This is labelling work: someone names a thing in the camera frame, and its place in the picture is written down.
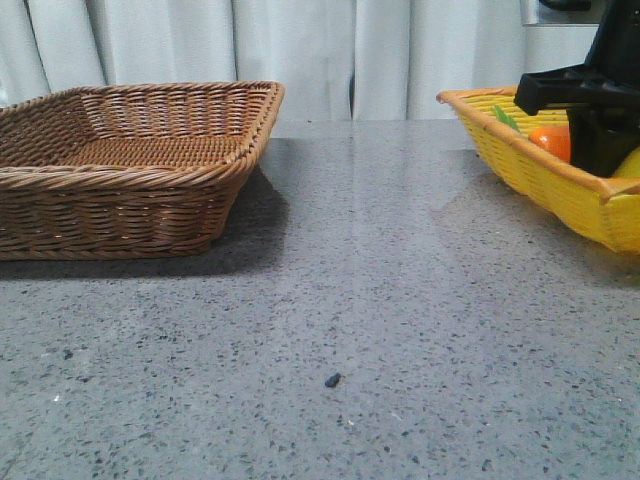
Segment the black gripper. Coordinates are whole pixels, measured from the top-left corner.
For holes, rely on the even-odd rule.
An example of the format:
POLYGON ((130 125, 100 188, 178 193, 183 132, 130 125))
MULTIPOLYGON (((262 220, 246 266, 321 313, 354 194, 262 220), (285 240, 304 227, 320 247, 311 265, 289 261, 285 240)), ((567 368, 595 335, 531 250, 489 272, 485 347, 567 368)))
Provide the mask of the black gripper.
POLYGON ((584 62, 522 75, 515 104, 567 108, 570 164, 611 177, 639 147, 639 3, 609 2, 584 62))

